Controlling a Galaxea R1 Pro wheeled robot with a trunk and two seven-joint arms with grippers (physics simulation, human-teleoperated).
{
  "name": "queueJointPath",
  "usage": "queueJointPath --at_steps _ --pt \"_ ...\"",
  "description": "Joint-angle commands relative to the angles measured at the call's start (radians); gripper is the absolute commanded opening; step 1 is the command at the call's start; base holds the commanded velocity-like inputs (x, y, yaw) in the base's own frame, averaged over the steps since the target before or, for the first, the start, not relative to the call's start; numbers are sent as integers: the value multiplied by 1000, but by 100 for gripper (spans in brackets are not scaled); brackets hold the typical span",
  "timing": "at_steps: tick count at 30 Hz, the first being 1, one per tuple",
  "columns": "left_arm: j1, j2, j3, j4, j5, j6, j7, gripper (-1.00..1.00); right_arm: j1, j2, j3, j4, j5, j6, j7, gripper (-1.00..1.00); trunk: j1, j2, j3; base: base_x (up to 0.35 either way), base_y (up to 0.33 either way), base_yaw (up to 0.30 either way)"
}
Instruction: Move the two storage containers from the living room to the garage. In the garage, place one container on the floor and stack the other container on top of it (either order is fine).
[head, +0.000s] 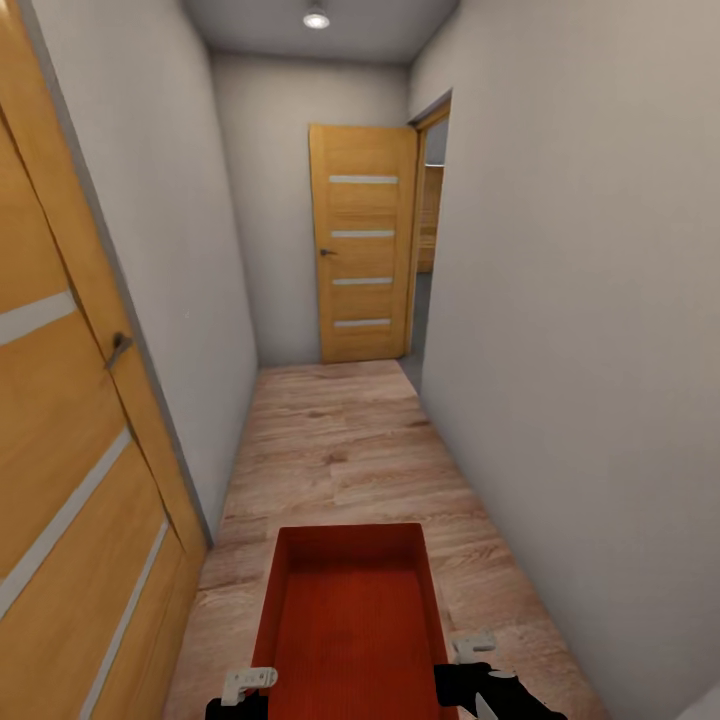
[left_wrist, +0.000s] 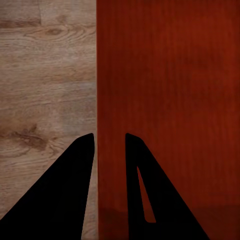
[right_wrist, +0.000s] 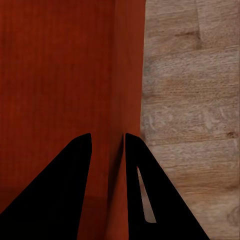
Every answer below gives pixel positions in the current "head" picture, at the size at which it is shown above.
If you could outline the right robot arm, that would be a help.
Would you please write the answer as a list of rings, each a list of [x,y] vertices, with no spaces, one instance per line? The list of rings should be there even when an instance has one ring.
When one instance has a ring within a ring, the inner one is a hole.
[[[478,663],[476,652],[494,651],[490,631],[458,631],[453,637],[455,663],[434,666],[437,701],[443,707],[464,707],[477,720],[568,720],[527,693],[511,672]]]

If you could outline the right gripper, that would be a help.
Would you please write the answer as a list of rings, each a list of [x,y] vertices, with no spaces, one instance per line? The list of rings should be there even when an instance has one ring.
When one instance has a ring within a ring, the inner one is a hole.
[[[466,698],[466,680],[476,670],[491,670],[487,662],[472,665],[457,665],[445,663],[434,666],[437,701],[443,707],[464,707],[472,713],[472,708]]]

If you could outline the storage box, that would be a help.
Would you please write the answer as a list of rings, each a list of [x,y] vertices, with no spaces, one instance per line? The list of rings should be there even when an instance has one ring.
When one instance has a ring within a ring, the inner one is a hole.
[[[459,720],[420,523],[281,527],[251,667],[268,720]]]

